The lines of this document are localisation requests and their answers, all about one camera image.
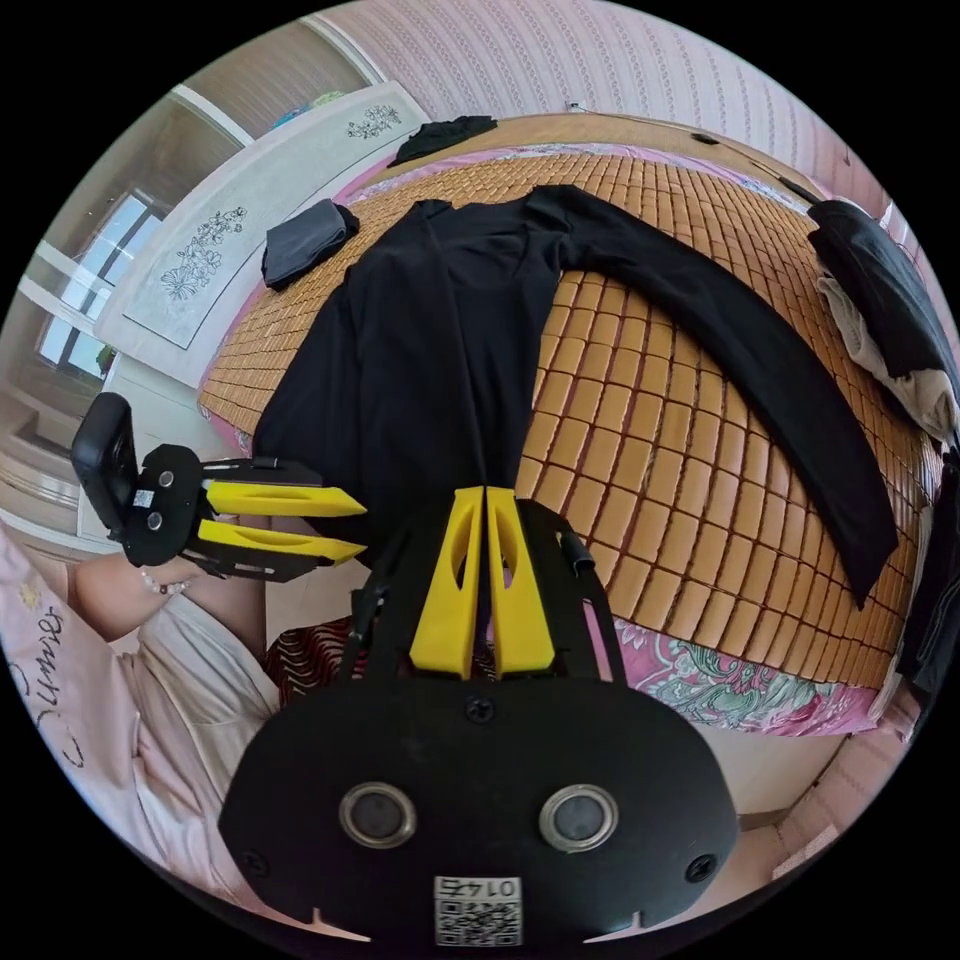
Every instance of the beaded bracelet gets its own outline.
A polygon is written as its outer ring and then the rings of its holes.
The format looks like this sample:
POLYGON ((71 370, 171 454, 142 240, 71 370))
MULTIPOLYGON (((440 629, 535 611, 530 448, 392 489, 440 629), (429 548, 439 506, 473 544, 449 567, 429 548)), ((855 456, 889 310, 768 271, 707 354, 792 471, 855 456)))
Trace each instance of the beaded bracelet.
POLYGON ((190 587, 189 580, 180 580, 177 583, 158 583, 146 570, 141 569, 140 576, 143 577, 143 585, 150 593, 160 594, 161 596, 174 596, 183 593, 190 587))

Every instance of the sticker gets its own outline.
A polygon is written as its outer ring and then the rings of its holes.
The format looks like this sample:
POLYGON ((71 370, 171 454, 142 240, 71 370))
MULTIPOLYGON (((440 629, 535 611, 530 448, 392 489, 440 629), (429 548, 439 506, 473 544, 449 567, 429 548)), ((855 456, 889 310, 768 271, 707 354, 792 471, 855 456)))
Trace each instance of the sticker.
POLYGON ((438 947, 519 947, 523 895, 519 877, 434 877, 438 947))

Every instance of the red patterned fabric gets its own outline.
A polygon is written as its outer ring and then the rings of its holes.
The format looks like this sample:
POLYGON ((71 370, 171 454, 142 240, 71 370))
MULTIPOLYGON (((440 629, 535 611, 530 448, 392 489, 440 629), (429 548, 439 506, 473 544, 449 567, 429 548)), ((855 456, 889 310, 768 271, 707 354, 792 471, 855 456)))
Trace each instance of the red patterned fabric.
MULTIPOLYGON (((343 647, 350 634, 350 618, 332 620, 315 627, 299 627, 281 634, 267 650, 263 669, 280 691, 280 704, 311 690, 329 686, 337 677, 343 647)), ((492 638, 478 644, 473 658, 474 676, 496 678, 492 638)), ((354 666, 354 679, 363 676, 366 656, 361 653, 354 666)))

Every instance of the folded clothing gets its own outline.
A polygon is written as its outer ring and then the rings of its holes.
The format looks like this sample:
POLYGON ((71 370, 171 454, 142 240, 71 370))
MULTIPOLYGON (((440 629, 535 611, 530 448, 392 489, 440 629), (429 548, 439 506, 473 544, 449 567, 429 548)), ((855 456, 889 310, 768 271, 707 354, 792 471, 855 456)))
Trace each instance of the folded clothing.
POLYGON ((463 143, 471 137, 494 130, 496 126, 497 121, 493 117, 457 117, 456 120, 425 123, 409 140, 401 144, 396 157, 387 166, 395 167, 408 160, 429 157, 431 153, 463 143))
POLYGON ((332 257, 359 229, 360 221, 346 207, 329 199, 315 203, 267 231, 263 282, 283 290, 332 257))
POLYGON ((933 303, 916 268, 879 223, 844 200, 824 200, 808 211, 819 229, 810 234, 820 262, 863 317, 889 378, 940 371, 952 402, 960 373, 933 303))
POLYGON ((960 408, 943 370, 915 370, 892 377, 887 362, 867 330, 863 315, 831 277, 817 280, 850 359, 893 394, 910 420, 940 443, 950 446, 960 431, 960 408))
POLYGON ((923 575, 903 630, 897 672, 924 710, 943 685, 960 634, 960 457, 944 458, 923 575))

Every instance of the floor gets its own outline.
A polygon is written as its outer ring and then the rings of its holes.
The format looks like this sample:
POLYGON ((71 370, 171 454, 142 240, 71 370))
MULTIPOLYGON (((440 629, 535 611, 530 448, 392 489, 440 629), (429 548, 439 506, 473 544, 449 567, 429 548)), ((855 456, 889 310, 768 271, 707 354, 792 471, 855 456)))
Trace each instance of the floor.
MULTIPOLYGON (((317 570, 267 588, 267 636, 323 623, 350 612, 350 590, 365 569, 353 561, 317 570)), ((700 727, 716 755, 741 815, 783 810, 800 799, 844 740, 838 737, 770 737, 700 727)))

